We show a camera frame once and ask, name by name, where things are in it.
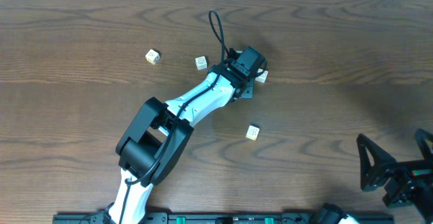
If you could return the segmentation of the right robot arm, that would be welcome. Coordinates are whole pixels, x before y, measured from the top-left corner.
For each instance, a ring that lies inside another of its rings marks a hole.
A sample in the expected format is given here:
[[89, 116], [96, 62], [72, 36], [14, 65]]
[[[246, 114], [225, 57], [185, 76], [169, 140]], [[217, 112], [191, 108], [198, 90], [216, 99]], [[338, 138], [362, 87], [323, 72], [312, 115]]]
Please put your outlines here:
[[[421, 160], [399, 162], [364, 134], [357, 137], [360, 159], [360, 188], [372, 192], [383, 187], [387, 208], [414, 206], [424, 223], [432, 222], [432, 134], [418, 129], [415, 140]], [[325, 203], [312, 214], [308, 223], [393, 223], [394, 218], [378, 210], [346, 212]]]

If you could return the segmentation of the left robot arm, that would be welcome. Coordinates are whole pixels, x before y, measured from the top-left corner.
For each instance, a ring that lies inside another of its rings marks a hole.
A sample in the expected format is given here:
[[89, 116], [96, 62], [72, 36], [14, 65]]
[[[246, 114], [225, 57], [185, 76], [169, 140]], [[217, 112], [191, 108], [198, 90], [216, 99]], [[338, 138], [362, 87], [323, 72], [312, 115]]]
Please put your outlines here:
[[140, 223], [152, 188], [173, 170], [194, 126], [241, 98], [267, 67], [265, 57], [251, 47], [223, 55], [192, 90], [166, 102], [152, 97], [139, 109], [116, 146], [121, 183], [104, 223]]

